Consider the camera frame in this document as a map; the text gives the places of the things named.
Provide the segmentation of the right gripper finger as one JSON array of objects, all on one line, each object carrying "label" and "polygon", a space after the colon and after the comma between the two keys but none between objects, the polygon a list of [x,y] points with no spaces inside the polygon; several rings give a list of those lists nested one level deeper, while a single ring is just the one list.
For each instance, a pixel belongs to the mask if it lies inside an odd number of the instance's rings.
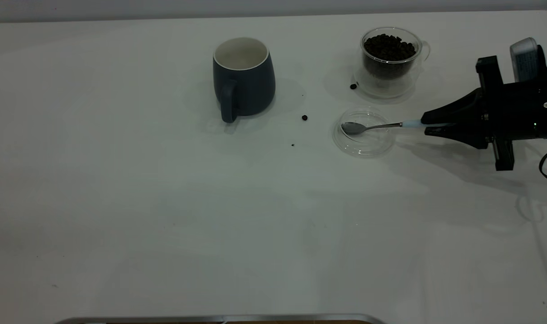
[{"label": "right gripper finger", "polygon": [[480,124],[483,122],[481,101],[484,91],[481,88],[473,90],[448,105],[425,112],[420,121],[424,125],[434,124]]},{"label": "right gripper finger", "polygon": [[449,124],[438,127],[426,127],[424,135],[431,137],[446,138],[449,140],[461,142],[475,149],[487,149],[487,137],[483,131],[477,131],[469,125]]}]

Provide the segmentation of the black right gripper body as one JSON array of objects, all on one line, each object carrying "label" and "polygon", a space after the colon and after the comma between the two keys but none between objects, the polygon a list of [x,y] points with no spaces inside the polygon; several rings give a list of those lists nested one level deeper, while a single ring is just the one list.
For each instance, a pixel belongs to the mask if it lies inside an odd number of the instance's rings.
[{"label": "black right gripper body", "polygon": [[479,58],[476,71],[484,98],[483,122],[497,171],[514,168],[514,141],[547,139],[547,64],[541,45],[510,47],[515,82],[501,79],[496,57]]}]

